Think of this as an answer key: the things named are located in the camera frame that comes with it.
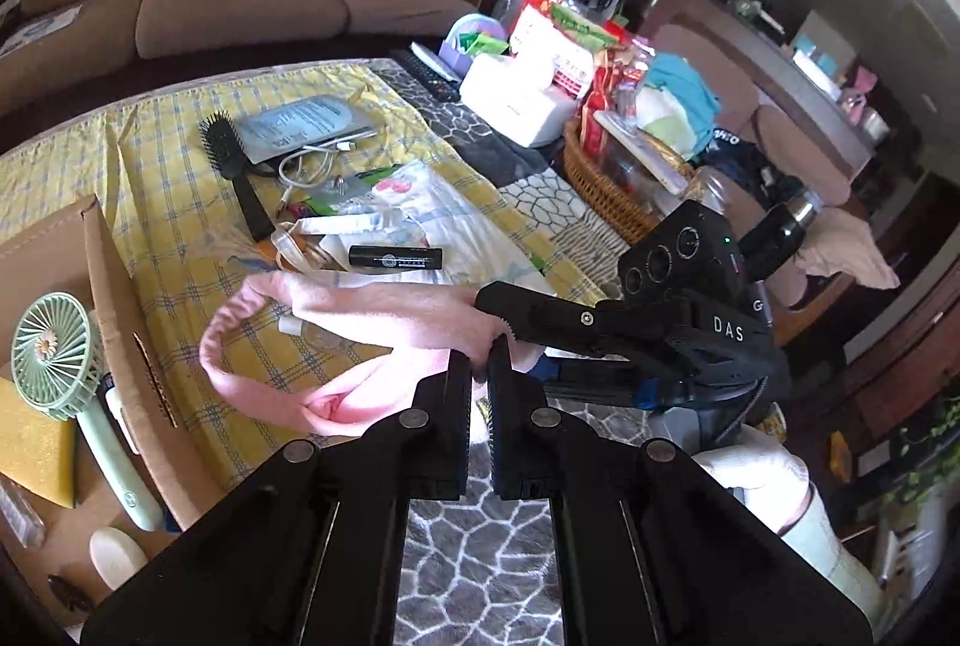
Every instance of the yellow sponge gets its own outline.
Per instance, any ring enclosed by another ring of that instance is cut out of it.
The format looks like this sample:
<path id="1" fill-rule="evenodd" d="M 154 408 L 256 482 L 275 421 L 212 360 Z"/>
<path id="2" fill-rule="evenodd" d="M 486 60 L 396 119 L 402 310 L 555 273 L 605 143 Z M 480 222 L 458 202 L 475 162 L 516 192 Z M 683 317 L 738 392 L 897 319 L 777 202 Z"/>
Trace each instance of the yellow sponge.
<path id="1" fill-rule="evenodd" d="M 76 421 L 57 421 L 0 378 L 0 473 L 56 505 L 73 507 Z"/>

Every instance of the pink cloth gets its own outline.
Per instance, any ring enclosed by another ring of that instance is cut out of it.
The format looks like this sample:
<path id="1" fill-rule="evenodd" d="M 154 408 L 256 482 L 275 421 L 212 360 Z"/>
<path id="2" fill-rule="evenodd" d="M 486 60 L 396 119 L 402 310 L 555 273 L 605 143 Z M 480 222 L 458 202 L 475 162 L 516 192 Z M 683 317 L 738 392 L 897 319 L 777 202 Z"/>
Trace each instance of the pink cloth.
<path id="1" fill-rule="evenodd" d="M 394 350 L 297 394 L 224 371 L 224 338 L 259 312 L 268 298 L 334 334 L 392 345 Z M 507 334 L 515 368 L 534 366 L 542 348 L 517 343 L 505 321 L 473 306 L 475 298 L 476 291 L 457 286 L 374 283 L 326 288 L 290 272 L 251 275 L 210 320 L 200 340 L 200 366 L 219 395 L 251 418 L 297 432 L 362 435 L 381 418 L 409 408 L 416 384 L 443 372 L 451 349 L 466 354 L 474 373 L 483 377 L 491 344 Z"/>
<path id="2" fill-rule="evenodd" d="M 859 125 L 863 117 L 864 107 L 867 106 L 867 93 L 877 84 L 877 75 L 867 67 L 857 67 L 853 84 L 843 89 L 840 101 L 837 103 L 847 113 L 847 120 L 854 126 Z"/>

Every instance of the wicker basket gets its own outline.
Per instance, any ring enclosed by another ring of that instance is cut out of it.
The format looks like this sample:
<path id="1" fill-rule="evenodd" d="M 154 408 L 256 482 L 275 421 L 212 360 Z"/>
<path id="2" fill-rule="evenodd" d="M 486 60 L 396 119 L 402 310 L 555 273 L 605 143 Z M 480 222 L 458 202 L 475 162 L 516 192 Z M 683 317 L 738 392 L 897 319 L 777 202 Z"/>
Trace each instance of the wicker basket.
<path id="1" fill-rule="evenodd" d="M 627 245 L 638 243 L 659 223 L 587 158 L 580 146 L 580 122 L 568 120 L 563 128 L 563 171 L 566 180 L 596 213 L 613 227 Z"/>

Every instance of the hair brush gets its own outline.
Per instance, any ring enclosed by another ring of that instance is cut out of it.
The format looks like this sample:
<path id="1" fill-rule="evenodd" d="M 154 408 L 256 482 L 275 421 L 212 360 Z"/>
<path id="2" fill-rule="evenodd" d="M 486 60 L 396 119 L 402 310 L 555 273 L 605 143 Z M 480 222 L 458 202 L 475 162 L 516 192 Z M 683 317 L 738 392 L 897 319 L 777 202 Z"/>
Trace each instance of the hair brush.
<path id="1" fill-rule="evenodd" d="M 251 163 L 243 152 L 233 121 L 227 112 L 215 112 L 200 122 L 200 135 L 203 136 L 203 147 L 213 168 L 224 180 L 233 182 L 233 191 L 240 202 L 240 210 L 243 211 L 253 241 L 270 243 L 270 235 L 277 227 L 263 209 L 247 177 Z"/>

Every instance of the white cable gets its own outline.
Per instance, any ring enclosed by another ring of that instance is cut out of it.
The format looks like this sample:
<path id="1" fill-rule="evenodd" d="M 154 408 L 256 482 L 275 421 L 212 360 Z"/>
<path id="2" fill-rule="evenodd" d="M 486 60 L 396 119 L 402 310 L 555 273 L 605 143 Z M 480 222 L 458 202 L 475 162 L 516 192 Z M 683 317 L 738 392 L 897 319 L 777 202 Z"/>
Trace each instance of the white cable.
<path id="1" fill-rule="evenodd" d="M 280 165 L 277 166 L 277 177 L 280 179 L 280 182 L 287 187 L 287 190 L 284 192 L 286 201 L 290 201 L 290 195 L 293 193 L 293 189 L 312 190 L 322 185 L 326 176 L 329 175 L 333 168 L 334 155 L 354 149 L 354 140 L 366 139 L 369 136 L 376 136 L 376 131 L 359 131 L 359 133 L 356 134 L 341 134 L 341 136 L 336 136 L 334 139 L 328 139 L 323 142 L 318 142 L 317 144 L 305 144 L 304 147 L 301 147 L 296 153 L 287 155 L 287 157 L 280 162 Z M 320 169 L 314 172 L 308 180 L 304 180 L 302 179 L 304 158 L 306 155 L 315 154 L 323 156 Z M 287 174 L 287 168 L 293 160 L 296 160 L 296 175 L 301 177 L 299 180 L 294 180 Z"/>
<path id="2" fill-rule="evenodd" d="M 287 187 L 304 190 L 313 189 L 320 185 L 323 179 L 330 173 L 330 169 L 333 168 L 333 155 L 336 152 L 336 148 L 317 147 L 308 144 L 304 148 L 297 150 L 296 153 L 287 155 L 287 157 L 280 162 L 280 165 L 277 166 L 277 177 L 279 177 L 280 182 Z M 302 179 L 304 177 L 304 158 L 306 155 L 315 154 L 320 154 L 323 157 L 320 159 L 320 169 L 314 172 L 309 179 L 304 180 Z M 287 168 L 293 160 L 296 160 L 296 175 L 301 177 L 301 180 L 294 180 L 287 174 Z"/>

